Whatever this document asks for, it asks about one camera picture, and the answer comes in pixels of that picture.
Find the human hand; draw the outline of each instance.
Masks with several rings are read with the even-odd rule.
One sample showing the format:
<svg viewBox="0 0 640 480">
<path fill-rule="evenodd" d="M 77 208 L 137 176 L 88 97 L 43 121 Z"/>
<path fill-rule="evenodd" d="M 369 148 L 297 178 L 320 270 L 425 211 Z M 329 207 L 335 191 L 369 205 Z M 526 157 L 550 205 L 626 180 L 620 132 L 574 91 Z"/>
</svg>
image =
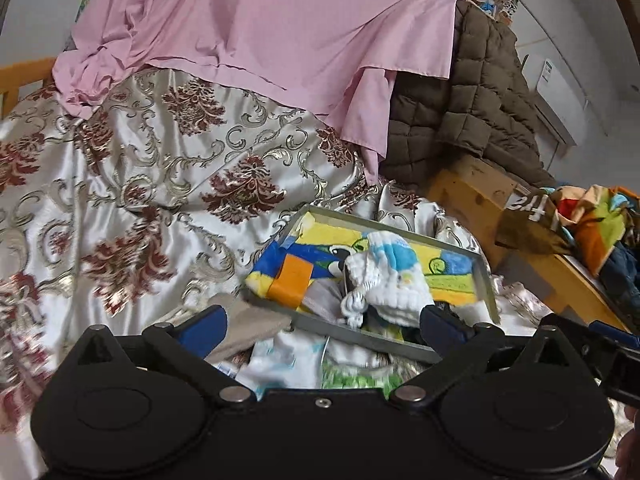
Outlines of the human hand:
<svg viewBox="0 0 640 480">
<path fill-rule="evenodd" d="M 626 418 L 635 421 L 638 410 L 625 406 Z M 636 428 L 632 428 L 618 444 L 618 450 L 616 451 L 616 466 L 618 466 L 618 472 L 614 480 L 640 480 L 636 477 L 638 472 L 635 470 L 637 467 L 632 467 L 632 464 L 640 462 L 640 456 L 634 456 L 637 453 L 638 446 L 640 446 L 640 439 L 638 439 L 638 432 Z"/>
</svg>

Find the beige washcloth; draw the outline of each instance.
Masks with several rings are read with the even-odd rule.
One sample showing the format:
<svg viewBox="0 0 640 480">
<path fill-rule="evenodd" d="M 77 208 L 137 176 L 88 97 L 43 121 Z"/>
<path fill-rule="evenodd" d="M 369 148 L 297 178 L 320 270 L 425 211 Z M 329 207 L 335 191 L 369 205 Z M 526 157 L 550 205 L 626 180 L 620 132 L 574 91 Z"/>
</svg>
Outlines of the beige washcloth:
<svg viewBox="0 0 640 480">
<path fill-rule="evenodd" d="M 250 348 L 257 341 L 275 336 L 291 323 L 289 316 L 252 306 L 231 294 L 216 294 L 211 304 L 219 304 L 226 311 L 225 338 L 205 358 L 212 364 Z"/>
</svg>

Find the white air conditioner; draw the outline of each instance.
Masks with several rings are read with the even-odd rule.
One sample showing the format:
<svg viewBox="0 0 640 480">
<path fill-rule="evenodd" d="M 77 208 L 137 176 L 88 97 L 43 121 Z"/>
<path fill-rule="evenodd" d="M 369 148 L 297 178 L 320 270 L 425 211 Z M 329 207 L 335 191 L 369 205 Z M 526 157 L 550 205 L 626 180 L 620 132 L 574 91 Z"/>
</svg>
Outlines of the white air conditioner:
<svg viewBox="0 0 640 480">
<path fill-rule="evenodd" d="M 584 99 L 575 94 L 549 59 L 527 56 L 522 75 L 533 93 L 540 119 L 560 142 L 580 146 L 587 132 Z"/>
</svg>

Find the pink sheet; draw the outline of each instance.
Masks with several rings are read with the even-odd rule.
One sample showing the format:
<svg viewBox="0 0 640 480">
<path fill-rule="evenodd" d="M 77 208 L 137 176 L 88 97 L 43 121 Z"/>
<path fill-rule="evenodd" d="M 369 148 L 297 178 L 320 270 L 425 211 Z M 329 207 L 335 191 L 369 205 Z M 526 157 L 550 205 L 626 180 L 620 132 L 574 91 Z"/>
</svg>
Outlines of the pink sheet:
<svg viewBox="0 0 640 480">
<path fill-rule="evenodd" d="M 53 75 L 82 118 L 145 64 L 249 89 L 362 146 L 370 178 L 395 72 L 449 77 L 455 1 L 91 0 Z"/>
</svg>

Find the brown puffer jacket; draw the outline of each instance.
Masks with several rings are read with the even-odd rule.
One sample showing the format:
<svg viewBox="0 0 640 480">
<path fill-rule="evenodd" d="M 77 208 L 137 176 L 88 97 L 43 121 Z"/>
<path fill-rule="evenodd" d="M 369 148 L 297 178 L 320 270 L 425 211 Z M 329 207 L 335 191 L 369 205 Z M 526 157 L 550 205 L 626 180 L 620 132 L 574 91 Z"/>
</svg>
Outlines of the brown puffer jacket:
<svg viewBox="0 0 640 480">
<path fill-rule="evenodd" d="M 421 185 L 452 156 L 471 152 L 528 184 L 554 186 L 540 162 L 540 123 L 515 43 L 509 27 L 459 1 L 450 79 L 396 78 L 381 174 Z"/>
</svg>

